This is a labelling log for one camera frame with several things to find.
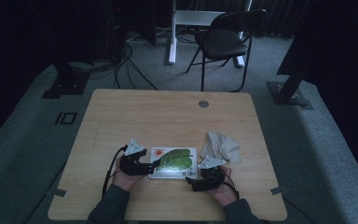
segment wrist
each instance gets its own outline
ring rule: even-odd
[[[126,191],[131,191],[134,184],[129,181],[126,178],[121,178],[121,176],[119,174],[117,174],[117,176],[115,176],[115,178],[112,180],[112,184],[126,190]]]
[[[216,199],[217,202],[220,204],[220,206],[225,207],[231,203],[236,202],[238,199],[237,198],[231,198],[231,197],[223,197],[223,198],[217,198]]]

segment small hole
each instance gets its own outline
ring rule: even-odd
[[[199,106],[202,108],[206,108],[209,106],[208,101],[199,101]]]

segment person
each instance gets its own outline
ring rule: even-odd
[[[124,223],[124,216],[130,199],[132,188],[144,178],[144,175],[126,175],[119,171],[120,158],[116,160],[116,170],[112,184],[99,201],[96,207],[89,214],[87,224],[121,224]],[[231,176],[231,169],[220,166],[226,174],[225,181],[229,183],[228,176]],[[222,184],[217,189],[207,190],[216,200],[226,215],[227,224],[262,224],[263,222],[254,216],[251,208],[245,199],[237,199],[237,196],[229,186]]]

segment black chair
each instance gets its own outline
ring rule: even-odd
[[[226,60],[221,65],[224,66],[231,58],[246,55],[242,84],[235,91],[242,90],[252,48],[252,35],[262,27],[266,17],[267,11],[264,9],[226,12],[217,16],[208,30],[195,34],[199,48],[186,73],[192,65],[202,64],[201,91],[204,89],[206,63]],[[194,63],[200,50],[202,51],[202,63]]]

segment wooden table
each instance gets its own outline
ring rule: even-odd
[[[199,106],[200,101],[209,106]],[[286,219],[282,195],[270,192],[278,182],[249,94],[124,90],[93,93],[58,186],[67,194],[54,196],[49,218],[87,219],[101,200],[115,153],[131,139],[148,149],[196,147],[200,152],[208,131],[241,143],[241,163],[227,166],[252,212],[262,219]],[[149,156],[141,161],[148,162]],[[146,177],[131,193],[126,219],[225,220],[225,215],[206,192],[193,192],[185,180]]]

